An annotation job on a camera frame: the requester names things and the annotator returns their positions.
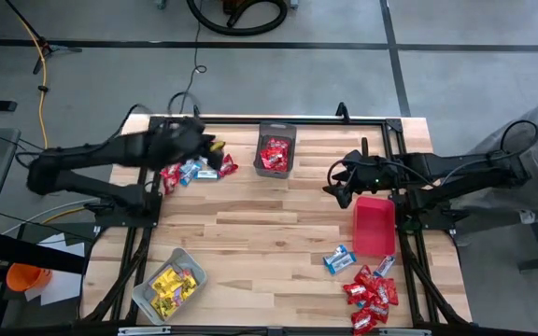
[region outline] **gray pants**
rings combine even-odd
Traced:
[[[520,119],[532,121],[538,126],[538,106],[517,120]],[[503,132],[513,121],[508,122],[485,138],[469,154],[486,153],[499,149]],[[504,149],[516,151],[523,148],[532,140],[533,134],[532,126],[528,124],[517,125],[506,136]],[[458,223],[460,234],[517,224],[520,222],[518,215],[520,210],[532,211],[538,220],[538,141],[533,147],[521,154],[520,159],[531,174],[531,180],[524,186],[517,189],[483,189],[452,202],[454,208],[466,209],[478,217],[483,215],[488,219],[477,221],[467,219]]]

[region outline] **red container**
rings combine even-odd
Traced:
[[[359,197],[354,205],[354,252],[361,256],[395,254],[395,218],[392,201]]]

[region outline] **gray plastic bin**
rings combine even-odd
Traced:
[[[288,170],[277,172],[265,169],[262,164],[261,150],[267,146],[271,138],[276,140],[286,140],[290,143],[288,149]],[[276,178],[288,178],[291,168],[294,166],[294,151],[296,150],[296,127],[290,124],[278,122],[262,122],[259,124],[259,141],[257,142],[257,153],[254,159],[254,168],[257,175]]]
[[[196,290],[194,290],[194,292],[184,302],[182,302],[182,304],[172,315],[163,320],[150,304],[150,301],[157,295],[157,292],[155,292],[149,283],[153,279],[156,279],[157,276],[159,276],[161,272],[169,265],[174,267],[176,270],[191,269],[192,276],[196,280],[197,287]],[[174,252],[172,252],[171,257],[169,257],[169,259],[149,279],[147,279],[147,281],[134,288],[132,291],[132,300],[136,302],[140,310],[149,318],[150,322],[157,326],[161,326],[166,324],[167,321],[176,315],[182,309],[182,307],[184,307],[184,305],[188,304],[188,302],[192,301],[194,297],[199,295],[199,293],[203,290],[203,287],[206,285],[206,280],[206,273],[201,266],[194,261],[194,259],[188,254],[188,252],[186,252],[185,249],[177,247],[174,249]]]

